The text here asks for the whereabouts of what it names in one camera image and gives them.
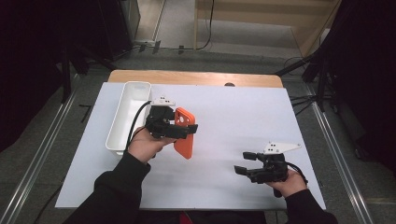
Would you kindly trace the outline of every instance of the white tray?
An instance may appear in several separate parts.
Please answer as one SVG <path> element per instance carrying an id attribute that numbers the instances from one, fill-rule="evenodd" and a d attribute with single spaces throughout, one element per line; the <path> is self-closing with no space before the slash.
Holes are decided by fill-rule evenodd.
<path id="1" fill-rule="evenodd" d="M 126 146 L 129 131 L 137 110 L 142 104 L 151 99 L 151 84 L 148 82 L 131 81 L 125 83 L 122 95 L 117 108 L 116 116 L 113 119 L 110 132 L 106 140 L 106 148 L 114 155 L 121 158 Z M 134 130 L 145 123 L 149 107 L 146 106 L 141 112 L 134 125 Z"/>

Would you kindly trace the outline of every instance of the person's right hand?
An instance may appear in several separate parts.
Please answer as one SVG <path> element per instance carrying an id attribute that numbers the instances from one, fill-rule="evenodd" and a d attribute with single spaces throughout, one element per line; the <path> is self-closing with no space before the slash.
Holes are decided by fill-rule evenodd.
<path id="1" fill-rule="evenodd" d="M 161 151 L 164 146 L 174 143 L 175 141 L 176 139 L 174 138 L 154 138 L 147 128 L 140 127 L 134 132 L 131 145 L 128 147 L 128 152 L 146 164 L 157 152 Z"/>
<path id="2" fill-rule="evenodd" d="M 268 182 L 265 184 L 279 190 L 285 198 L 289 197 L 291 194 L 307 189 L 307 186 L 300 174 L 292 170 L 288 170 L 288 179 L 286 179 L 286 181 Z"/>

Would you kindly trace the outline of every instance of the black jacket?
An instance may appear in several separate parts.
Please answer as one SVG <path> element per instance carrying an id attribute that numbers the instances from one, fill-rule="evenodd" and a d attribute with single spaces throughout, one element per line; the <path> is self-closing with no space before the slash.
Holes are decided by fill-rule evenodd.
<path id="1" fill-rule="evenodd" d="M 113 171 L 104 172 L 96 179 L 93 193 L 65 223 L 135 223 L 142 197 L 142 181 L 149 170 L 149 165 L 125 153 Z M 308 189 L 289 196 L 286 203 L 288 223 L 337 223 L 333 214 L 320 208 Z M 233 223 L 246 222 L 243 217 L 233 215 Z"/>

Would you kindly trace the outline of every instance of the metal rail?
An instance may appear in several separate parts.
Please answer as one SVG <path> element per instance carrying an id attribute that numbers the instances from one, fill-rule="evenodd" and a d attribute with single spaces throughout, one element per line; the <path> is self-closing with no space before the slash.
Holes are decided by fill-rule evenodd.
<path id="1" fill-rule="evenodd" d="M 309 94 L 315 94 L 315 91 L 312 87 L 306 84 L 305 86 Z M 366 203 L 361 195 L 361 191 L 359 190 L 359 187 L 349 170 L 347 161 L 344 159 L 341 148 L 338 146 L 337 140 L 335 139 L 335 136 L 332 132 L 332 128 L 327 121 L 325 112 L 321 112 L 316 103 L 313 104 L 313 108 L 320 128 L 323 131 L 324 137 L 326 138 L 330 152 L 332 153 L 332 158 L 334 159 L 335 165 L 337 166 L 337 170 L 340 173 L 344 186 L 346 187 L 346 192 L 358 217 L 359 223 L 374 223 Z"/>
<path id="2" fill-rule="evenodd" d="M 64 123 L 64 119 L 69 112 L 70 106 L 76 97 L 76 91 L 78 89 L 80 77 L 76 74 L 73 78 L 73 84 L 75 88 L 70 94 L 70 97 L 62 104 L 52 121 L 40 147 L 37 150 L 32 162 L 30 163 L 26 173 L 24 174 L 21 182 L 16 187 L 12 198 L 8 204 L 6 211 L 0 219 L 0 224 L 15 223 L 18 214 L 20 213 L 29 193 L 32 189 L 35 180 L 40 173 L 41 167 L 43 166 L 48 154 L 50 153 L 52 144 Z"/>

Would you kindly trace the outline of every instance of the black cable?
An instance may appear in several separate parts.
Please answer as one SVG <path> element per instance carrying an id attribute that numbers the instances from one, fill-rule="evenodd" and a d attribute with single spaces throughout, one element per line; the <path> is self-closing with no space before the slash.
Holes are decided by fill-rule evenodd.
<path id="1" fill-rule="evenodd" d="M 311 101 L 308 105 L 306 105 L 305 107 L 303 107 L 299 112 L 295 113 L 295 116 L 301 114 L 303 111 L 305 111 L 309 106 L 311 106 L 315 101 Z"/>
<path id="2" fill-rule="evenodd" d="M 130 145 L 131 145 L 132 140 L 134 139 L 134 137 L 135 137 L 138 133 L 142 132 L 142 130 L 145 129 L 145 128 L 146 128 L 146 125 L 145 125 L 145 127 L 141 128 L 139 131 L 135 132 L 134 135 L 132 135 L 132 138 L 131 138 L 131 141 L 130 141 Z"/>
<path id="3" fill-rule="evenodd" d="M 46 204 L 44 204 L 44 206 L 41 208 L 40 212 L 38 213 L 37 217 L 35 218 L 35 224 L 38 224 L 38 221 L 40 220 L 41 216 L 43 215 L 44 211 L 46 210 L 47 206 L 50 204 L 50 202 L 52 201 L 52 199 L 59 193 L 59 191 L 61 191 L 61 188 L 64 184 L 62 184 L 61 186 L 59 186 L 59 188 L 57 188 L 55 190 L 55 192 L 53 192 L 53 194 L 49 197 L 49 199 L 47 200 Z"/>
<path id="4" fill-rule="evenodd" d="M 295 107 L 295 106 L 297 106 L 297 105 L 302 105 L 302 104 L 305 104 L 305 103 L 311 102 L 311 101 L 312 101 L 312 99 L 306 99 L 306 100 L 304 100 L 304 101 L 291 104 L 291 106 L 292 106 L 292 107 Z"/>
<path id="5" fill-rule="evenodd" d="M 133 131 L 134 131 L 134 125 L 136 124 L 136 121 L 137 121 L 137 118 L 139 117 L 140 112 L 142 112 L 143 108 L 145 108 L 146 105 L 149 105 L 150 103 L 151 103 L 151 101 L 145 102 L 145 103 L 142 104 L 142 105 L 140 106 L 140 108 L 137 110 L 136 115 L 134 116 L 134 121 L 132 122 L 132 125 L 131 125 L 131 129 L 129 130 L 128 138 L 126 139 L 125 151 L 128 150 L 128 146 L 131 144 L 131 141 L 132 141 L 131 136 L 132 136 L 132 133 L 133 133 Z"/>
<path id="6" fill-rule="evenodd" d="M 173 50 L 201 50 L 207 47 L 207 45 L 209 44 L 211 38 L 212 38 L 212 21 L 213 21 L 213 11 L 214 11 L 214 7 L 215 7 L 215 0 L 212 0 L 212 8 L 210 9 L 210 20 L 209 20 L 209 38 L 207 39 L 205 45 L 203 47 L 200 47 L 198 49 L 173 49 L 173 48 L 158 48 L 158 49 L 173 49 Z M 152 47 L 152 46 L 146 46 L 146 48 L 149 49 L 156 49 L 156 47 Z"/>
<path id="7" fill-rule="evenodd" d="M 211 28 L 209 29 L 209 26 L 207 25 L 207 13 L 206 13 L 206 11 L 205 11 L 205 27 L 206 27 L 206 31 L 208 33 L 210 33 L 212 29 Z"/>
<path id="8" fill-rule="evenodd" d="M 212 0 L 212 8 L 210 9 L 210 20 L 209 20 L 209 38 L 207 39 L 206 44 L 203 47 L 198 48 L 198 50 L 206 48 L 206 46 L 210 42 L 210 39 L 212 38 L 212 20 L 213 20 L 213 9 L 214 9 L 214 7 L 215 7 L 215 0 Z"/>
<path id="9" fill-rule="evenodd" d="M 288 58 L 288 59 L 283 63 L 283 69 L 286 68 L 286 63 L 287 63 L 288 61 L 290 61 L 291 59 L 301 59 L 301 61 L 302 61 L 303 63 L 307 63 L 307 62 L 304 61 L 304 58 L 303 58 L 303 57 L 291 57 L 291 58 Z M 297 76 L 297 75 L 292 74 L 292 73 L 290 73 L 290 72 L 288 72 L 288 74 L 291 75 L 291 76 Z"/>
<path id="10" fill-rule="evenodd" d="M 305 184 L 308 183 L 308 180 L 305 178 L 305 175 L 303 174 L 303 171 L 298 166 L 296 166 L 296 165 L 294 165 L 293 163 L 290 163 L 290 162 L 286 162 L 286 164 L 289 167 L 293 168 L 293 170 L 297 171 L 300 174 L 300 176 L 303 178 Z"/>
<path id="11" fill-rule="evenodd" d="M 300 99 L 312 99 L 315 98 L 316 95 L 305 95 L 305 96 L 290 96 L 291 101 L 300 100 Z"/>

